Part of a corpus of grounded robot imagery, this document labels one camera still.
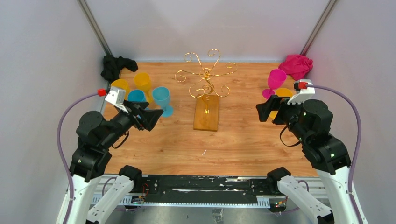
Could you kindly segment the yellow wine glass taken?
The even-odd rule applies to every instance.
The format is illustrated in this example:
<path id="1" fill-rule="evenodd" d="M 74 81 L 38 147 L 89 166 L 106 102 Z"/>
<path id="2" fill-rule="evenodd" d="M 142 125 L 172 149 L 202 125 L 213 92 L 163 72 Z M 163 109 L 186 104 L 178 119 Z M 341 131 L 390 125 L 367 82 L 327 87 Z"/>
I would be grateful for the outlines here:
<path id="1" fill-rule="evenodd" d="M 154 99 L 152 97 L 152 83 L 149 74 L 146 72 L 136 74 L 134 77 L 134 83 L 139 90 L 143 91 L 147 102 L 152 103 Z"/>
<path id="2" fill-rule="evenodd" d="M 125 79 L 117 79 L 111 83 L 111 86 L 122 88 L 126 91 L 125 99 L 127 99 L 128 94 L 130 93 L 130 88 L 127 80 Z"/>

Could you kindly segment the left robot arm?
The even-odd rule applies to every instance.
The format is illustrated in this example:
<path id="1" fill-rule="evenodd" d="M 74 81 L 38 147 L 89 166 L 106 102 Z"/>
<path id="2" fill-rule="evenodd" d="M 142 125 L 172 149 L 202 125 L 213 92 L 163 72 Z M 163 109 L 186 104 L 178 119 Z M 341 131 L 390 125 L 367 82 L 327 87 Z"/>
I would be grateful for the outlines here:
<path id="1" fill-rule="evenodd" d="M 115 178 L 115 187 L 108 190 L 93 208 L 90 207 L 94 191 L 112 157 L 110 148 L 122 136 L 128 137 L 130 128 L 151 131 L 164 112 L 162 109 L 148 109 L 147 102 L 130 101 L 123 103 L 126 112 L 119 110 L 110 120 L 98 111 L 86 112 L 79 120 L 77 148 L 68 164 L 61 143 L 62 125 L 68 112 L 90 97 L 82 97 L 68 106 L 57 127 L 57 148 L 69 182 L 68 199 L 59 212 L 60 224 L 103 224 L 121 198 L 128 192 L 137 193 L 142 189 L 142 171 L 125 165 Z"/>

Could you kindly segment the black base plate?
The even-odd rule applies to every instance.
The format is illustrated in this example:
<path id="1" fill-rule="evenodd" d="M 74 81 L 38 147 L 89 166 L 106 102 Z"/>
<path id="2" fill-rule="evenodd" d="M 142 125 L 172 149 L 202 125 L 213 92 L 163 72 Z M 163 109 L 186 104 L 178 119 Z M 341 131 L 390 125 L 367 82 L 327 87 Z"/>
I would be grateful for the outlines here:
<path id="1" fill-rule="evenodd" d="M 147 203 L 254 204 L 258 196 L 283 197 L 265 177 L 144 175 L 131 194 Z"/>

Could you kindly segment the pink cloth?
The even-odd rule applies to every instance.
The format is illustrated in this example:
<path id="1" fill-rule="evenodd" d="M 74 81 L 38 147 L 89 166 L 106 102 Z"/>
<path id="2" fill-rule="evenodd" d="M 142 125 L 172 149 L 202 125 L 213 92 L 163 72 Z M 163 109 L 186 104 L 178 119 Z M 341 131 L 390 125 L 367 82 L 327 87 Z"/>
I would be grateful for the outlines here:
<path id="1" fill-rule="evenodd" d="M 278 68 L 297 81 L 312 70 L 313 60 L 302 55 L 287 55 Z"/>

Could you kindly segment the aluminium front rail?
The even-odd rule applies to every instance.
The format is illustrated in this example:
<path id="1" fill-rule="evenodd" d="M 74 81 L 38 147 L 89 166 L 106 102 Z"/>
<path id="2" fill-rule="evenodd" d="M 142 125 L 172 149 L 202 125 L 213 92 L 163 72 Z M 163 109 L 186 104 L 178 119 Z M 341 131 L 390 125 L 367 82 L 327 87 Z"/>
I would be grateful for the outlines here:
<path id="1" fill-rule="evenodd" d="M 330 174 L 318 171 L 328 193 L 329 206 L 323 205 L 310 194 L 286 169 L 278 168 L 268 173 L 263 181 L 266 194 L 282 194 L 292 200 L 314 224 L 362 224 L 357 201 L 353 196 L 353 183 L 349 168 L 343 167 Z M 121 200 L 131 192 L 143 194 L 141 171 L 127 168 L 126 174 L 119 174 L 110 189 L 99 202 L 91 202 L 101 177 L 86 180 L 79 175 L 71 176 L 67 198 L 59 212 L 61 224 L 104 223 Z M 247 183 L 230 181 L 227 177 L 163 177 L 154 191 L 145 195 L 145 203 L 170 204 L 248 204 L 257 195 L 247 189 Z"/>

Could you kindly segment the blue wine glass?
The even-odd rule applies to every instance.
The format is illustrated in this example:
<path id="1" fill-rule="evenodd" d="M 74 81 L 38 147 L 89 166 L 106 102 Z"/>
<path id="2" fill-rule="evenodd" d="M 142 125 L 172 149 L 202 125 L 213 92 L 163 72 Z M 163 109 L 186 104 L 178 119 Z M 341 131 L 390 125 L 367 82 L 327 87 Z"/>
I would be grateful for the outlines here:
<path id="1" fill-rule="evenodd" d="M 134 102 L 146 102 L 146 97 L 142 90 L 135 89 L 129 92 L 127 100 Z"/>
<path id="2" fill-rule="evenodd" d="M 170 91 L 164 86 L 153 89 L 152 92 L 155 103 L 163 110 L 163 117 L 170 117 L 173 114 L 173 108 L 170 106 Z"/>

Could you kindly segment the blue wine glass front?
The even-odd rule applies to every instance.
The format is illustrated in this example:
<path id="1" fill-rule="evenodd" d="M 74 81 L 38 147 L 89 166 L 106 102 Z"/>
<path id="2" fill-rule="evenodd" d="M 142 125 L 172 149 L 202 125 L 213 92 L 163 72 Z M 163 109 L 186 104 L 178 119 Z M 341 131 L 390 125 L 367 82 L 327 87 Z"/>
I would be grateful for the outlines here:
<path id="1" fill-rule="evenodd" d="M 135 89 L 129 92 L 127 100 L 134 102 L 146 102 L 146 97 L 142 90 Z"/>

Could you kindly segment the pink wine glass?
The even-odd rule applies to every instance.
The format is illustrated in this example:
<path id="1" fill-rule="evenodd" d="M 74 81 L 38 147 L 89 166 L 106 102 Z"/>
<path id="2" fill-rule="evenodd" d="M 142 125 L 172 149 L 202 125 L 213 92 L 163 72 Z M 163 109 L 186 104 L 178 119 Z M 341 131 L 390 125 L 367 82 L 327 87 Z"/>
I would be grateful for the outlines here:
<path id="1" fill-rule="evenodd" d="M 287 79 L 287 74 L 281 69 L 274 69 L 269 73 L 267 84 L 268 88 L 262 91 L 262 95 L 265 99 L 275 94 L 275 89 L 281 87 L 285 80 Z"/>

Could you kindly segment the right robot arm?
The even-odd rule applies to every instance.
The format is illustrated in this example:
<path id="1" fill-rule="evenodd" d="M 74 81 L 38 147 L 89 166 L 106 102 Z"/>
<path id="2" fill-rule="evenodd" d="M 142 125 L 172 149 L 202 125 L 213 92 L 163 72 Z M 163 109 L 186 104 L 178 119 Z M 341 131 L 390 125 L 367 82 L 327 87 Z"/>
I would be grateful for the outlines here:
<path id="1" fill-rule="evenodd" d="M 324 185 L 330 206 L 323 205 L 303 189 L 284 167 L 268 172 L 267 190 L 291 199 L 314 224 L 367 223 L 352 194 L 354 186 L 348 179 L 352 161 L 347 148 L 330 134 L 332 112 L 320 100 L 308 99 L 297 104 L 289 103 L 289 100 L 272 95 L 265 103 L 257 104 L 259 120 L 267 121 L 270 112 L 277 111 L 273 124 L 284 125 L 297 138 L 305 158 Z"/>

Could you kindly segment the black cloth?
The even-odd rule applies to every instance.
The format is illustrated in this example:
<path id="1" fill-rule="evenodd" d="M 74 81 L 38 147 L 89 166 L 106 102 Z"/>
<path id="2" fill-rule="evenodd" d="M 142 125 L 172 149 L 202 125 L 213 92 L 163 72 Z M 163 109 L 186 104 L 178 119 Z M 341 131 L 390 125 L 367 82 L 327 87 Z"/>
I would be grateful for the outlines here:
<path id="1" fill-rule="evenodd" d="M 124 68 L 136 72 L 138 70 L 138 65 L 135 60 L 129 58 L 106 55 L 103 57 L 103 70 L 100 75 L 106 81 L 112 83 L 120 78 L 120 72 Z"/>

